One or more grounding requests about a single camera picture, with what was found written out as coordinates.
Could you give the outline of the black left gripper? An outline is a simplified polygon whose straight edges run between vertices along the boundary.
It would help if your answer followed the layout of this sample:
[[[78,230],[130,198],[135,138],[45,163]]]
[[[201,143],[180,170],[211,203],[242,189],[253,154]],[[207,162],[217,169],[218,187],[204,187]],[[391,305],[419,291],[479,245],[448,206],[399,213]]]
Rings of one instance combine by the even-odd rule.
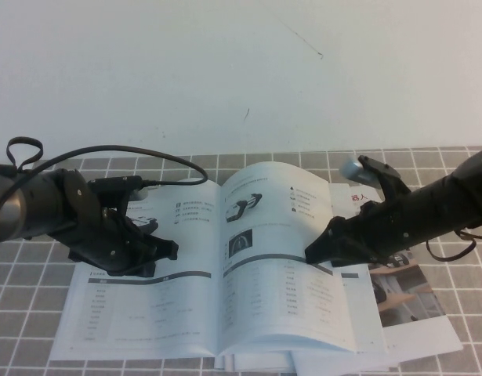
[[[69,247],[69,258],[86,262],[109,275],[151,277],[154,262],[177,260],[178,244],[154,235],[156,219],[126,216],[132,193],[145,187],[137,176],[122,176],[87,183],[77,171],[59,174],[66,204],[67,223],[52,232]]]

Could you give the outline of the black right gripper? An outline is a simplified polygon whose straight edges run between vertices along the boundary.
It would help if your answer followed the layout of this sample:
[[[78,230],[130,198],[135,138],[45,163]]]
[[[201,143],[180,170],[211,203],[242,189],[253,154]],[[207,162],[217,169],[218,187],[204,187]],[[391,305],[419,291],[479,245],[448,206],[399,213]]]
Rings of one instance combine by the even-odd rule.
[[[334,267],[384,263],[418,243],[418,194],[413,191],[382,203],[368,201],[358,214],[334,217],[305,249],[307,262]]]

